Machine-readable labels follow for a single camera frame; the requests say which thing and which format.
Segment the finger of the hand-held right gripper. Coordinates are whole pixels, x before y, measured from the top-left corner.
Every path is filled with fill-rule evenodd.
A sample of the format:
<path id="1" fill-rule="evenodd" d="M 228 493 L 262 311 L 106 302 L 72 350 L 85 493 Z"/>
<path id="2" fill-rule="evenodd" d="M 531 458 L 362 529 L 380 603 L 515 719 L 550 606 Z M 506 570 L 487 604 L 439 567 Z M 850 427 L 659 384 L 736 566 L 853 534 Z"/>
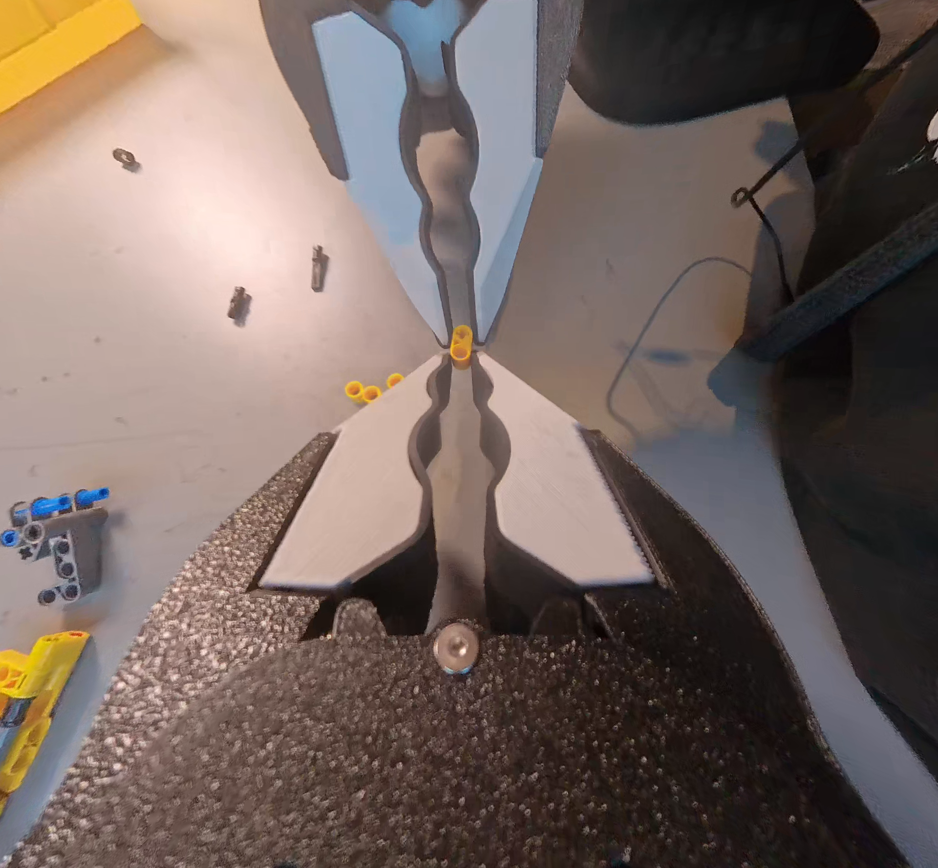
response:
<path id="1" fill-rule="evenodd" d="M 475 170 L 467 191 L 475 230 L 475 334 L 490 339 L 539 182 L 536 154 L 537 0 L 483 0 L 443 47 Z"/>
<path id="2" fill-rule="evenodd" d="M 346 190 L 405 294 L 440 345 L 451 313 L 432 251 L 432 203 L 419 174 L 421 96 L 404 41 L 353 4 L 311 27 L 345 161 Z"/>

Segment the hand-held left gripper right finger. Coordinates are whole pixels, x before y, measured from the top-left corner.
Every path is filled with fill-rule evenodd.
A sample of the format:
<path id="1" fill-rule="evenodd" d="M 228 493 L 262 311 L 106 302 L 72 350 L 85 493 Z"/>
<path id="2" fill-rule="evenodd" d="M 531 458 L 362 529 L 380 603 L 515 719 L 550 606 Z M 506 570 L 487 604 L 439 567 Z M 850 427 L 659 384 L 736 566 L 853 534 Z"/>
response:
<path id="1" fill-rule="evenodd" d="M 475 355 L 473 388 L 497 540 L 576 588 L 651 584 L 580 422 L 487 354 Z"/>

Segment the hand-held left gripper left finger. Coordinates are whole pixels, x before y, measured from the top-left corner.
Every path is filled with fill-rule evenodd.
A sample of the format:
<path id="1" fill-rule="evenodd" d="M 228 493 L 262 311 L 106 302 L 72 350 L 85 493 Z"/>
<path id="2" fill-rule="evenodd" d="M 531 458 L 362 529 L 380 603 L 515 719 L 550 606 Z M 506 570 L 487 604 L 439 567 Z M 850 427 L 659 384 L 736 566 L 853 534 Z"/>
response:
<path id="1" fill-rule="evenodd" d="M 417 542 L 448 400 L 449 360 L 433 354 L 338 427 L 265 557 L 261 590 L 337 592 Z"/>

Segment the yellow parts bin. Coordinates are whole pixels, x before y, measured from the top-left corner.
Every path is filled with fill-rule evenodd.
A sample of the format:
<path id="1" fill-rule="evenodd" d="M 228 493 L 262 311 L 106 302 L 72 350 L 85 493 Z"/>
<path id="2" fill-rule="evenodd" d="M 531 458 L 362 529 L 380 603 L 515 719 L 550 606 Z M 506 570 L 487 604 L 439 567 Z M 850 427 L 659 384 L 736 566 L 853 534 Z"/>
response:
<path id="1" fill-rule="evenodd" d="M 1 0 L 1 111 L 141 25 L 131 0 Z"/>

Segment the grey angled beam assembly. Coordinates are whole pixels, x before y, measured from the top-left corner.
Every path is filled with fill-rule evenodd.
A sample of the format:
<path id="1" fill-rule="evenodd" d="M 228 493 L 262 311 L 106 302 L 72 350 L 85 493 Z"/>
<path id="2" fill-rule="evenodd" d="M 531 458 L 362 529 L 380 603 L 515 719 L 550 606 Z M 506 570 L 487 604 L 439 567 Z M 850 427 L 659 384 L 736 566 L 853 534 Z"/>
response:
<path id="1" fill-rule="evenodd" d="M 53 581 L 37 595 L 41 606 L 73 604 L 99 589 L 103 529 L 109 517 L 104 503 L 110 497 L 110 488 L 101 486 L 82 488 L 73 494 L 17 501 L 9 507 L 8 528 L 33 521 L 45 524 L 41 557 L 34 562 L 21 561 L 24 564 L 44 559 L 52 561 Z"/>

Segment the small grey connector blue pins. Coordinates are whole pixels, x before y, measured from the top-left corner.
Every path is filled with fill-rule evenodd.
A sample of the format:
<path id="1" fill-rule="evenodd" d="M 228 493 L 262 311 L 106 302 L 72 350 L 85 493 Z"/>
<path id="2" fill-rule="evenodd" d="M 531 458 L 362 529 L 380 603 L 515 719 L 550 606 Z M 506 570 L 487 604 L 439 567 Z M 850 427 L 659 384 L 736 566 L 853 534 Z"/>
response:
<path id="1" fill-rule="evenodd" d="M 1 544 L 17 554 L 20 561 L 34 562 L 41 557 L 45 538 L 44 522 L 33 521 L 5 529 L 1 533 Z"/>

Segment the yellow beam assembly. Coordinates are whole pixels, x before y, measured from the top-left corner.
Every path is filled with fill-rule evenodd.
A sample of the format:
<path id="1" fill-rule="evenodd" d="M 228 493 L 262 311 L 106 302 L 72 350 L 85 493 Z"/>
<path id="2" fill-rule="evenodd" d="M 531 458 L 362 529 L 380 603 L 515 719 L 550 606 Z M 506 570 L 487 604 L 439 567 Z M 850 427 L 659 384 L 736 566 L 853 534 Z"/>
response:
<path id="1" fill-rule="evenodd" d="M 1 808 L 19 789 L 39 754 L 60 698 L 80 660 L 88 632 L 45 635 L 28 653 L 1 652 Z"/>

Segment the person's torso black hoodie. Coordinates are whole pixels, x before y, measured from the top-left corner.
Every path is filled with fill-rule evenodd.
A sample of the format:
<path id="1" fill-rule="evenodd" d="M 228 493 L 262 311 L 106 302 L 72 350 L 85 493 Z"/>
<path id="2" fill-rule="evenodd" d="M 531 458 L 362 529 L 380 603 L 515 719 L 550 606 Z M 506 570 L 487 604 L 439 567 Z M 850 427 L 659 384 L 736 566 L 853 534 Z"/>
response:
<path id="1" fill-rule="evenodd" d="M 831 176 L 772 360 L 785 487 L 853 670 L 936 775 L 936 27 Z"/>

